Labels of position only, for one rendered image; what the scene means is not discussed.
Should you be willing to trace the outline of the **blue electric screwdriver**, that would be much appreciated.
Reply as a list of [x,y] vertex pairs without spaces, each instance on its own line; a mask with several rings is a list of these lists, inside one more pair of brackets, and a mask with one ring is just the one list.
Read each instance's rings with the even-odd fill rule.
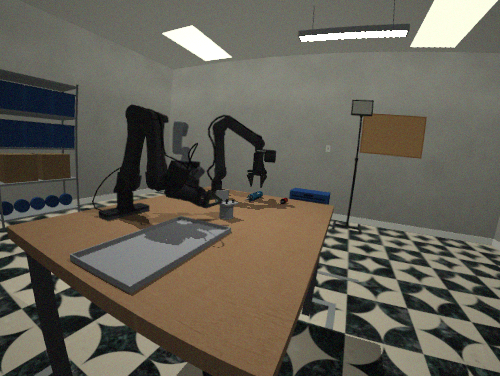
[[258,191],[258,192],[249,194],[248,197],[247,197],[247,200],[253,201],[253,200],[256,200],[256,199],[258,199],[258,198],[260,198],[262,196],[263,196],[263,193],[261,191]]

